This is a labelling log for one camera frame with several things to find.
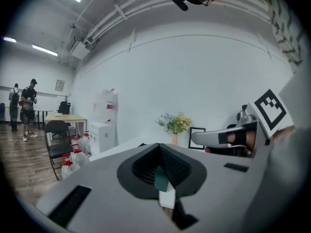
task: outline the wooden floor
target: wooden floor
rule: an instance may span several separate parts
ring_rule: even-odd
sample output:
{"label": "wooden floor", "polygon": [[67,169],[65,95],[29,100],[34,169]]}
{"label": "wooden floor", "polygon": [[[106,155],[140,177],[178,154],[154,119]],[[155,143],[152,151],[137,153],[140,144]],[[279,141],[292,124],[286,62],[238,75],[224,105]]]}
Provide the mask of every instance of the wooden floor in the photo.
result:
{"label": "wooden floor", "polygon": [[[6,176],[16,195],[35,205],[58,181],[48,157],[44,131],[33,126],[31,131],[38,137],[28,137],[28,141],[24,142],[22,125],[18,124],[17,128],[19,132],[13,133],[9,124],[0,124],[0,158],[4,161],[10,155],[12,143],[17,141],[11,156],[4,163]],[[62,159],[54,162],[56,166],[61,166]],[[56,174],[62,180],[61,169],[57,169]]]}

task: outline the picture frame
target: picture frame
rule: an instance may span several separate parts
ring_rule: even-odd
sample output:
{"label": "picture frame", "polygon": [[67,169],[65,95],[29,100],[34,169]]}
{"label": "picture frame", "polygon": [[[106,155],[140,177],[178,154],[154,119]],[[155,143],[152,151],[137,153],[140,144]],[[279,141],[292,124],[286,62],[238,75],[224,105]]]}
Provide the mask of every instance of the picture frame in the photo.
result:
{"label": "picture frame", "polygon": [[191,140],[191,136],[193,133],[196,133],[196,132],[205,132],[206,131],[206,128],[196,128],[196,127],[190,127],[190,130],[189,130],[189,133],[190,133],[190,136],[189,136],[189,149],[193,149],[193,150],[204,150],[205,149],[205,146],[199,146],[197,144],[195,144],[192,140]]}
{"label": "picture frame", "polygon": [[64,90],[64,85],[65,85],[65,81],[57,80],[56,81],[56,86],[55,86],[55,91],[63,91]]}

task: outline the office chair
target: office chair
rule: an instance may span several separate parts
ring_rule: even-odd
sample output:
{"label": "office chair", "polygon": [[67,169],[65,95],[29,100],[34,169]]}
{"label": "office chair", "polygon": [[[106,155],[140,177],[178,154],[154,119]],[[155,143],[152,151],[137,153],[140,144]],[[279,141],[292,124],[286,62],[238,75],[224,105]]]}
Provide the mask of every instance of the office chair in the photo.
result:
{"label": "office chair", "polygon": [[[61,143],[53,144],[53,145],[49,146],[47,135],[49,133],[61,133],[61,132],[66,132],[68,134],[67,135],[68,139],[63,138]],[[49,153],[49,159],[50,159],[50,163],[51,163],[53,172],[54,172],[57,180],[59,180],[57,175],[56,175],[55,169],[61,168],[61,166],[54,168],[53,159],[62,158],[63,154],[70,153],[72,150],[68,125],[64,121],[50,121],[50,122],[48,122],[46,127],[45,127],[45,142],[47,145],[47,149],[48,149],[48,153]]]}
{"label": "office chair", "polygon": [[[60,103],[60,106],[58,107],[58,110],[57,110],[57,112],[58,113],[62,113],[62,114],[64,114],[64,115],[69,115],[70,113],[70,103],[67,103],[66,101],[63,101],[63,102],[61,102]],[[56,135],[60,135],[60,136],[63,136],[62,135],[62,132],[60,132],[60,133],[55,133],[54,135],[52,135],[52,138],[54,137],[54,136],[56,136]]]}

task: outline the wooden table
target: wooden table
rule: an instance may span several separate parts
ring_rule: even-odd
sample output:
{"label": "wooden table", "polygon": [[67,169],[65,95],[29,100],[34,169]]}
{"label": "wooden table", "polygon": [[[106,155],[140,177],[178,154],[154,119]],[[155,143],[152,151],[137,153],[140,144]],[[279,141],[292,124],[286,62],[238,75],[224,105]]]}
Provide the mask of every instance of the wooden table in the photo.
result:
{"label": "wooden table", "polygon": [[50,121],[64,121],[65,123],[74,123],[76,128],[76,135],[78,133],[78,123],[83,123],[83,133],[86,131],[86,118],[79,115],[61,115],[55,116],[54,114],[49,114],[45,117],[45,121],[48,123]]}
{"label": "wooden table", "polygon": [[40,116],[39,116],[40,111],[42,111],[42,124],[43,124],[43,129],[45,129],[45,125],[44,125],[44,112],[45,112],[45,116],[47,117],[48,112],[51,112],[53,110],[37,110],[37,109],[35,109],[35,111],[38,112],[38,115],[37,115],[38,116],[38,129],[40,130]]}

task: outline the person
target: person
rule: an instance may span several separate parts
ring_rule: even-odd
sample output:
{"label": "person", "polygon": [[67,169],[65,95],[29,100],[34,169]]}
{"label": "person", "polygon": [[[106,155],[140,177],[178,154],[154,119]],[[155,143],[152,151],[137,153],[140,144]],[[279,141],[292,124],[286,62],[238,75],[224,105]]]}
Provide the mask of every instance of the person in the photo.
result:
{"label": "person", "polygon": [[9,101],[10,101],[10,118],[11,118],[12,132],[17,132],[17,115],[19,103],[19,91],[17,83],[14,85],[14,88],[11,89],[10,91]]}
{"label": "person", "polygon": [[23,89],[21,93],[21,102],[22,102],[22,109],[20,111],[20,119],[22,121],[22,124],[24,126],[23,129],[23,140],[24,142],[27,141],[27,135],[29,137],[37,137],[38,135],[31,132],[29,129],[29,124],[34,124],[34,118],[35,118],[35,112],[34,112],[34,103],[37,103],[37,92],[35,91],[35,85],[37,84],[37,81],[35,79],[32,79],[30,82],[30,86]]}
{"label": "person", "polygon": [[[193,4],[210,5],[215,0],[187,0]],[[305,60],[309,60],[308,50],[310,42],[306,32],[303,29],[301,21],[290,9],[285,0],[264,0],[268,6],[270,22],[273,26],[273,34],[283,54],[287,57],[293,73],[302,66]],[[273,136],[272,143],[289,137],[295,132],[295,127],[285,128]],[[235,142],[235,134],[228,134],[228,143]],[[249,150],[254,150],[256,141],[256,132],[246,132],[246,146]]]}

